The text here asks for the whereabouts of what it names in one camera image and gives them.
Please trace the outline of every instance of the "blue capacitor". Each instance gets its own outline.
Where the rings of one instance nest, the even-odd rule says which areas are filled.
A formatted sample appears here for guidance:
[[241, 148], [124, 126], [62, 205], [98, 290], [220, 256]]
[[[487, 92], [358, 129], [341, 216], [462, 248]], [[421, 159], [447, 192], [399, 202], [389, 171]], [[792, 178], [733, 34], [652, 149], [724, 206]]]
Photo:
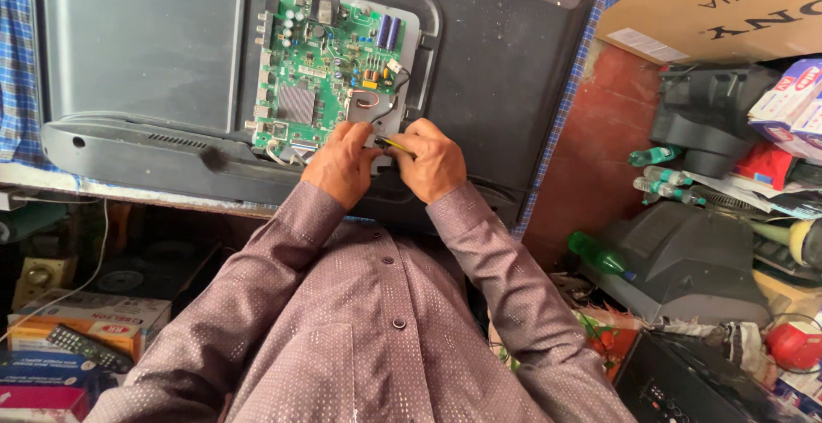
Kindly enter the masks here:
[[383, 15], [376, 26], [376, 47], [384, 48], [388, 44], [388, 31], [391, 26], [391, 16]]
[[388, 44], [385, 46], [387, 50], [394, 50], [397, 47], [397, 38], [399, 38], [399, 25], [403, 21], [394, 17], [391, 19], [391, 31], [388, 32]]

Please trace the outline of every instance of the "remote control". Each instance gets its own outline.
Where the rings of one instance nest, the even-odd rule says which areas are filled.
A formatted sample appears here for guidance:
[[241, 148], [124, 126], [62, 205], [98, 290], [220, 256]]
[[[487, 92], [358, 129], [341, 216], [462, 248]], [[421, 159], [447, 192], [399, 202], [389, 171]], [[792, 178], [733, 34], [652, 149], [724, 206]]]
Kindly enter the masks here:
[[81, 334], [62, 323], [57, 324], [54, 330], [46, 337], [46, 341], [62, 347], [68, 352], [80, 354], [104, 369], [114, 373], [128, 373], [134, 366], [134, 361], [128, 354], [115, 351], [105, 344]]

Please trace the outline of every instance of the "sleeve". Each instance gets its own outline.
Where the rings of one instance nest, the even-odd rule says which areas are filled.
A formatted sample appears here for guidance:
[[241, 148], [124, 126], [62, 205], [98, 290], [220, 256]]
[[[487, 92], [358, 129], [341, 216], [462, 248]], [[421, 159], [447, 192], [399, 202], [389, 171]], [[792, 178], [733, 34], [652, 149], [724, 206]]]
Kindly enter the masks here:
[[584, 331], [523, 245], [471, 184], [426, 208], [440, 238], [488, 302], [520, 383], [554, 420], [635, 421], [585, 344]]
[[216, 421], [249, 349], [271, 328], [344, 215], [329, 194], [299, 183], [162, 330], [124, 385], [100, 396], [87, 421]]

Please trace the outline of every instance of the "red wire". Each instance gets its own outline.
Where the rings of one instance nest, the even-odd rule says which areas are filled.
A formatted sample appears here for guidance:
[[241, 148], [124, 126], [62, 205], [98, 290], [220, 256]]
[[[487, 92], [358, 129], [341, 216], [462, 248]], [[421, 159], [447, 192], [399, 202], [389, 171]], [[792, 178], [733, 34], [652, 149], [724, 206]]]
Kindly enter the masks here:
[[364, 91], [362, 89], [354, 89], [351, 93], [353, 94], [354, 92], [365, 92], [366, 94], [371, 94], [371, 95], [374, 96], [375, 101], [374, 101], [373, 104], [370, 104], [370, 105], [369, 104], [363, 104], [363, 103], [361, 103], [362, 101], [357, 100], [357, 106], [361, 109], [370, 109], [371, 107], [376, 106], [377, 104], [380, 103], [380, 97], [375, 92]]

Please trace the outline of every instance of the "man's left hand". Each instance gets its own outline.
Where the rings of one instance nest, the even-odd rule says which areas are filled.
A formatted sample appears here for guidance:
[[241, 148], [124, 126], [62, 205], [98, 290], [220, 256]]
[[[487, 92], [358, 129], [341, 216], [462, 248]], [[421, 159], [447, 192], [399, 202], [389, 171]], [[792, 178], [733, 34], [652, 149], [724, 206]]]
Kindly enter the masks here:
[[363, 148], [374, 130], [371, 123], [344, 121], [303, 172], [303, 180], [322, 189], [350, 210], [371, 187], [371, 163], [382, 149]]

